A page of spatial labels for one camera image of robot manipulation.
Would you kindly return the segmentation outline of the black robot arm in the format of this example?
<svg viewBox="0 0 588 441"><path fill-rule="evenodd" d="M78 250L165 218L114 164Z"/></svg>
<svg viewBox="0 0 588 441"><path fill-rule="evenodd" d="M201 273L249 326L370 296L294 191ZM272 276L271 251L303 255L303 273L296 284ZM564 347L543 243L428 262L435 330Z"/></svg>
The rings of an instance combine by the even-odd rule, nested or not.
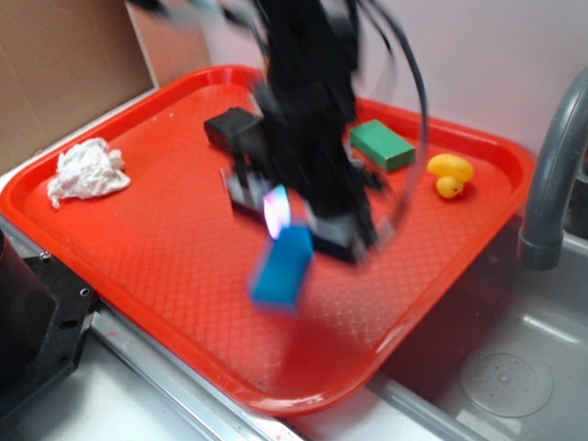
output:
<svg viewBox="0 0 588 441"><path fill-rule="evenodd" d="M360 261L378 240L366 189L380 181L343 144L356 118L354 4L345 2L339 17L318 1L256 1L251 13L212 1L196 1L188 12L161 1L140 8L175 24L209 11L254 34L267 59L266 77L254 87L257 112L233 107L204 124L209 141L232 155L225 179L232 204L262 216L271 191L292 189L306 204L314 247Z"/></svg>

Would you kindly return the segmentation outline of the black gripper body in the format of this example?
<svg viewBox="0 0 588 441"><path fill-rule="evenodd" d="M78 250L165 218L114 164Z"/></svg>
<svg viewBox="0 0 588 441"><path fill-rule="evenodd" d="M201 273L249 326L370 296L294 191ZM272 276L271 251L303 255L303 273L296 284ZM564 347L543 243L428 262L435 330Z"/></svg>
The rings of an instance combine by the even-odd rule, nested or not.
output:
<svg viewBox="0 0 588 441"><path fill-rule="evenodd" d="M254 101L260 119L235 152L270 181L294 189L318 217L350 214L369 221L364 187L377 178L348 159L345 115L330 92L318 84L287 91L260 84Z"/></svg>

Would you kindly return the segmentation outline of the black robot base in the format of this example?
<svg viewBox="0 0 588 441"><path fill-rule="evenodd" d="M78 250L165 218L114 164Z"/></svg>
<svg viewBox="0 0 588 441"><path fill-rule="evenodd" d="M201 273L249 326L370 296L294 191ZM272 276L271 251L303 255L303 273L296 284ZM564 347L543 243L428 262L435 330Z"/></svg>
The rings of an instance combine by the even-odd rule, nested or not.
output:
<svg viewBox="0 0 588 441"><path fill-rule="evenodd" d="M95 290L56 257L22 257L1 235L1 422L72 374Z"/></svg>

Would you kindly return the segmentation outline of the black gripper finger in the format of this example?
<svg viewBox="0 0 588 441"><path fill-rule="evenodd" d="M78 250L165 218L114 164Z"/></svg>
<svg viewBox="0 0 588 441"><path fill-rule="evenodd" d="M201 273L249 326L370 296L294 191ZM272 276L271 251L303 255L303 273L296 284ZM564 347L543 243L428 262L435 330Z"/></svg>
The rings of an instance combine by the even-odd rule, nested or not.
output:
<svg viewBox="0 0 588 441"><path fill-rule="evenodd" d="M308 209L307 214L314 249L348 264L362 261L379 241L373 222L363 222L354 212L325 217Z"/></svg>
<svg viewBox="0 0 588 441"><path fill-rule="evenodd" d="M226 168L222 179L234 209L260 221L267 230L289 226L288 192L283 185L274 184L254 170Z"/></svg>

